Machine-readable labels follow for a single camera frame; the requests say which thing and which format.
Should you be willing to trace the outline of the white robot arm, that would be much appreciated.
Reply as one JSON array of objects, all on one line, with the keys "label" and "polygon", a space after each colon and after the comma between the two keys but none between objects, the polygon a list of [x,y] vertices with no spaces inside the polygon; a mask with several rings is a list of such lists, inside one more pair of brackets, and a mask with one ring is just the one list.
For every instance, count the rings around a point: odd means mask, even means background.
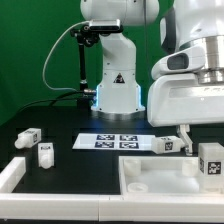
[{"label": "white robot arm", "polygon": [[153,22],[158,0],[81,0],[86,30],[103,49],[103,77],[92,110],[108,118],[146,112],[154,126],[175,126],[192,153],[192,124],[224,122],[224,0],[174,0],[160,22],[167,55],[152,68],[154,83],[141,105],[136,47],[123,26]]}]

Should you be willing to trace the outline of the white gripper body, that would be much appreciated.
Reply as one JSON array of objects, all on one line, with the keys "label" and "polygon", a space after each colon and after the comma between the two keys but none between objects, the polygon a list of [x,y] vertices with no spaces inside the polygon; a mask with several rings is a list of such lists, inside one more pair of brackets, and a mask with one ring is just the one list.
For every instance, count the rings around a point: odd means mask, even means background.
[{"label": "white gripper body", "polygon": [[176,126],[224,122],[224,85],[200,85],[193,73],[165,75],[149,89],[148,122]]}]

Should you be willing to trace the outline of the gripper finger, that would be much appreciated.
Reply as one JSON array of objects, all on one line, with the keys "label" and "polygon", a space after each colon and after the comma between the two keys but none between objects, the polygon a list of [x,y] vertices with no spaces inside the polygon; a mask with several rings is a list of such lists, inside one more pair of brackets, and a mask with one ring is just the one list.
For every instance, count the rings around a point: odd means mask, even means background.
[{"label": "gripper finger", "polygon": [[193,155],[193,142],[189,137],[190,126],[186,124],[177,126],[177,134],[184,143],[185,153],[187,156]]}]

